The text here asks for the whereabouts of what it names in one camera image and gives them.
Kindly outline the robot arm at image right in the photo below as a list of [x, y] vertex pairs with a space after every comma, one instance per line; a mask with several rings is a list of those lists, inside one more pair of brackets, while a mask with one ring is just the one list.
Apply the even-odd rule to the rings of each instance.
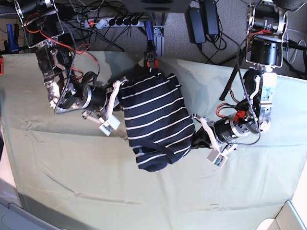
[[271, 126], [275, 68], [283, 64], [283, 37], [287, 10], [279, 0], [260, 0], [248, 5], [246, 38], [238, 46], [236, 65], [223, 90], [215, 114], [192, 139], [193, 149], [222, 150], [239, 145], [238, 138], [260, 136]]

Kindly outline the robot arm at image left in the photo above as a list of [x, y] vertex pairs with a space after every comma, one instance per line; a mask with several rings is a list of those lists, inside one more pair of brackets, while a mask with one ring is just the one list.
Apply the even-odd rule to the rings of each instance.
[[60, 40], [69, 27], [60, 20], [53, 0], [15, 0], [14, 7], [20, 19], [29, 48], [36, 48], [36, 58], [44, 79], [50, 107], [57, 115], [83, 111], [83, 117], [101, 125], [116, 126], [113, 115], [119, 106], [118, 93], [122, 81], [105, 86], [98, 81], [99, 71], [83, 73], [74, 68], [75, 58], [85, 55], [99, 64], [96, 57], [77, 47], [70, 32], [72, 45]]

